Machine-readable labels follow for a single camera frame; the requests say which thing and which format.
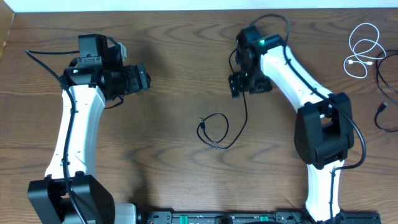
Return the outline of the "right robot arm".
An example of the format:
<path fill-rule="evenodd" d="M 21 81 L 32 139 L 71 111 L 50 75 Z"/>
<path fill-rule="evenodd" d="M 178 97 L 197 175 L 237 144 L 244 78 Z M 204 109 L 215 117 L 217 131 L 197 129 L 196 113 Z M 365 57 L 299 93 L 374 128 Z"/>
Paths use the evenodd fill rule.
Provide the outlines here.
<path fill-rule="evenodd" d="M 340 168 L 354 144 L 348 96 L 319 84 L 277 34 L 263 36 L 249 26 L 236 41 L 235 61 L 241 69 L 229 76 L 232 97 L 268 92 L 274 85 L 285 95 L 296 112 L 295 148 L 308 170 L 308 219 L 336 223 Z"/>

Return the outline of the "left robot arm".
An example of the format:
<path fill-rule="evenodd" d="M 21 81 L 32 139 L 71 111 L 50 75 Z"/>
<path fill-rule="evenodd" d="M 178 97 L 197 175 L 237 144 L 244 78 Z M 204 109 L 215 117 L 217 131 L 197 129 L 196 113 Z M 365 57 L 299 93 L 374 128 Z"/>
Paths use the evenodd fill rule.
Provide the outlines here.
<path fill-rule="evenodd" d="M 77 55 L 63 75 L 63 111 L 52 160 L 44 178 L 33 180 L 28 199 L 42 223 L 138 223 L 132 203 L 116 203 L 96 178 L 98 126 L 106 103 L 150 87 L 143 64 L 124 65 L 122 43 L 101 34 L 78 37 Z"/>

